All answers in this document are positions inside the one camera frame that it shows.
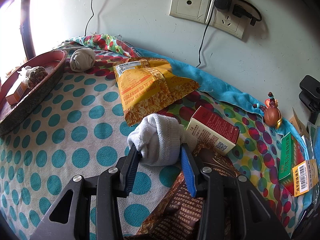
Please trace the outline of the brown snack bag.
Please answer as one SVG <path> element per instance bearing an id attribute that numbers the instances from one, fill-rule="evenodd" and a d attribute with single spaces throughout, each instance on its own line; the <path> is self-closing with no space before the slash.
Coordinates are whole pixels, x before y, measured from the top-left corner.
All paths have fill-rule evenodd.
<path id="1" fill-rule="evenodd" d="M 199 143 L 192 154 L 222 176 L 235 178 L 240 175 L 230 159 L 215 152 L 211 146 Z M 124 239 L 197 239 L 202 208 L 203 199 L 190 195 L 181 172 L 138 232 Z"/>

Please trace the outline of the white sock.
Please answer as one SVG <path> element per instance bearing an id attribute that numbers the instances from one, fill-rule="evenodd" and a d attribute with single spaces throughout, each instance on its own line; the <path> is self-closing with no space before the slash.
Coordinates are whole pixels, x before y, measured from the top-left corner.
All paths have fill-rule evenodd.
<path id="1" fill-rule="evenodd" d="M 181 144 L 193 151 L 198 140 L 175 118 L 153 113 L 128 135 L 127 143 L 141 153 L 144 165 L 168 166 L 178 162 Z"/>

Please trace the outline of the yellow grey rope knot ball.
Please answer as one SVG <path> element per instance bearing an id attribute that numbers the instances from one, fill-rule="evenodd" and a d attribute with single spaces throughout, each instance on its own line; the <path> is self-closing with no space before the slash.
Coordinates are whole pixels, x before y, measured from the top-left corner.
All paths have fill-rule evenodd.
<path id="1" fill-rule="evenodd" d="M 26 72 L 26 84 L 29 89 L 33 89 L 37 86 L 46 76 L 48 72 L 44 67 L 37 66 L 27 69 Z"/>

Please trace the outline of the green medicine box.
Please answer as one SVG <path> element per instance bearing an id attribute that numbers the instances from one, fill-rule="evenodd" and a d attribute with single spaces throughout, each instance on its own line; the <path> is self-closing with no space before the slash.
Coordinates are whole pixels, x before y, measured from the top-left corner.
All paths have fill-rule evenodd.
<path id="1" fill-rule="evenodd" d="M 292 168 L 302 163 L 304 160 L 302 146 L 291 133 L 287 133 L 287 135 L 281 139 L 278 181 L 292 196 L 294 195 Z"/>

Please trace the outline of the yellow barcode box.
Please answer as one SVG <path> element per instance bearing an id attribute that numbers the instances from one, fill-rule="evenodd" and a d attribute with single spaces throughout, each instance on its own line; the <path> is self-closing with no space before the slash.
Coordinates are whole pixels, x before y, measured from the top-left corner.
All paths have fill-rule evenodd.
<path id="1" fill-rule="evenodd" d="M 293 167 L 292 173 L 295 197 L 310 191 L 318 183 L 318 168 L 315 159 L 305 160 Z"/>

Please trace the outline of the red white medicine box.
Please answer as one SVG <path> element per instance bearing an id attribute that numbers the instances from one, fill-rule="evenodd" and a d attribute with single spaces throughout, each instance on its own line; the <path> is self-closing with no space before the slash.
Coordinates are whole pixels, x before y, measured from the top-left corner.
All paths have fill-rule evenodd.
<path id="1" fill-rule="evenodd" d="M 203 106 L 192 115 L 187 130 L 221 155 L 227 155 L 236 146 L 240 134 L 237 127 Z"/>

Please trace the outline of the polka dot cloth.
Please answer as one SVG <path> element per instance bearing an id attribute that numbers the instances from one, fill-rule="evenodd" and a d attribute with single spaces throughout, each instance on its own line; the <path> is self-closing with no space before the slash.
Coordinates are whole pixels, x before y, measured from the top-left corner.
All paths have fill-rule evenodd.
<path id="1" fill-rule="evenodd" d="M 44 100 L 6 135 L 1 136 L 1 215 L 19 239 L 29 239 L 72 176 L 93 177 L 128 154 L 128 126 L 113 64 L 140 56 L 116 37 L 102 34 L 74 37 L 61 44 L 72 54 L 80 47 L 97 56 L 93 68 L 64 74 Z M 281 137 L 292 125 L 275 130 L 262 116 L 220 102 L 198 90 L 161 111 L 187 126 L 203 106 L 235 125 L 240 137 L 228 153 L 268 201 L 285 230 L 293 234 L 313 193 L 293 197 L 278 183 Z"/>

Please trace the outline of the teal blue towel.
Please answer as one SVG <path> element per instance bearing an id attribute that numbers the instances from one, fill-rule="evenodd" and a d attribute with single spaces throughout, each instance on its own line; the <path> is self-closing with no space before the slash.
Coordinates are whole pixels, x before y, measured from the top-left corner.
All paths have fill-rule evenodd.
<path id="1" fill-rule="evenodd" d="M 135 47 L 134 50 L 142 57 L 156 57 L 168 60 L 172 66 L 173 74 L 181 77 L 187 77 L 198 82 L 200 85 L 200 91 L 210 94 L 210 96 L 216 100 L 239 107 L 248 113 L 258 114 L 260 116 L 264 115 L 262 110 L 253 107 L 253 104 L 258 102 L 257 99 L 248 93 L 238 90 L 225 81 L 181 61 L 138 47 Z"/>

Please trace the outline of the small brown figurine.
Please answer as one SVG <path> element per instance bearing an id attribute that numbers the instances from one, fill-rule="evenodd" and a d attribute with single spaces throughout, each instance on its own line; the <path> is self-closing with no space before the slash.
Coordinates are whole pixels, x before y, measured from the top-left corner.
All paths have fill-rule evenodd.
<path id="1" fill-rule="evenodd" d="M 261 109 L 264 113 L 264 123 L 269 127 L 278 129 L 282 124 L 282 115 L 278 109 L 278 100 L 274 98 L 272 92 L 268 93 L 268 98 L 265 100 L 264 105 L 254 103 L 253 108 Z"/>

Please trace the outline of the clear plastic bag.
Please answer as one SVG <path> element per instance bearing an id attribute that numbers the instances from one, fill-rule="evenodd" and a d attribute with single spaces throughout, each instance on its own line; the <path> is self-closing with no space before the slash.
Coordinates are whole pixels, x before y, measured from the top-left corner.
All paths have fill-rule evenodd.
<path id="1" fill-rule="evenodd" d="M 308 121 L 307 123 L 307 135 L 303 136 L 303 140 L 308 149 L 309 159 L 315 159 L 317 163 L 317 169 L 320 169 L 320 135 L 319 126 L 316 126 Z"/>

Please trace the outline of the yellow cartoon medicine box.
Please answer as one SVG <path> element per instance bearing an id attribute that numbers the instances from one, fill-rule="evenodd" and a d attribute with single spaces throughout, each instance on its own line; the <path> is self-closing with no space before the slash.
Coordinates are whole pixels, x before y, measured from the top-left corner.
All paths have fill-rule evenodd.
<path id="1" fill-rule="evenodd" d="M 9 105 L 15 105 L 21 100 L 26 90 L 25 83 L 22 80 L 17 80 L 7 92 L 5 99 Z"/>

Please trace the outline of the round red tray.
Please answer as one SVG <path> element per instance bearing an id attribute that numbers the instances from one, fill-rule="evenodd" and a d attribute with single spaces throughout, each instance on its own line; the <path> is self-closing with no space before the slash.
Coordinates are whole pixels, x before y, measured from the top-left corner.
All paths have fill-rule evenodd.
<path id="1" fill-rule="evenodd" d="M 9 75 L 1 85 L 1 135 L 9 133 L 23 122 L 57 85 L 63 75 L 67 55 L 67 51 L 63 49 L 43 53 L 30 59 Z M 26 66 L 44 67 L 48 75 L 33 89 L 28 88 L 17 104 L 10 106 L 5 96 L 18 79 L 18 71 Z"/>

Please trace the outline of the yellow snack bag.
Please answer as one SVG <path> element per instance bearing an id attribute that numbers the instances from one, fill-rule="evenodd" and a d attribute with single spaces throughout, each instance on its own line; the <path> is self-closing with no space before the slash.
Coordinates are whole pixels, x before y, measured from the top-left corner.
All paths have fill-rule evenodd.
<path id="1" fill-rule="evenodd" d="M 199 83 L 172 72 L 166 59 L 137 57 L 113 65 L 124 118 L 133 126 L 200 87 Z"/>

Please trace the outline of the beige rolled sock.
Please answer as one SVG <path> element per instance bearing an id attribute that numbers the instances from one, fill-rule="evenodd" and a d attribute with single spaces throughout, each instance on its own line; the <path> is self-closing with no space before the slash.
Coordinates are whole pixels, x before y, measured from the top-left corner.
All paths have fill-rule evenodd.
<path id="1" fill-rule="evenodd" d="M 96 54 L 91 48 L 81 48 L 76 50 L 70 59 L 70 68 L 73 72 L 84 72 L 92 68 L 95 64 Z"/>

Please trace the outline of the black clamp mount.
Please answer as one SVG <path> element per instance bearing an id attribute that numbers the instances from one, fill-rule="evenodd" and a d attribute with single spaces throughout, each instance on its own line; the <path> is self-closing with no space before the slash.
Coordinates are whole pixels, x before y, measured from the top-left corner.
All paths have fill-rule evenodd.
<path id="1" fill-rule="evenodd" d="M 309 121 L 315 125 L 319 115 L 320 83 L 314 77 L 306 75 L 299 84 L 302 90 L 299 99 L 310 111 Z"/>

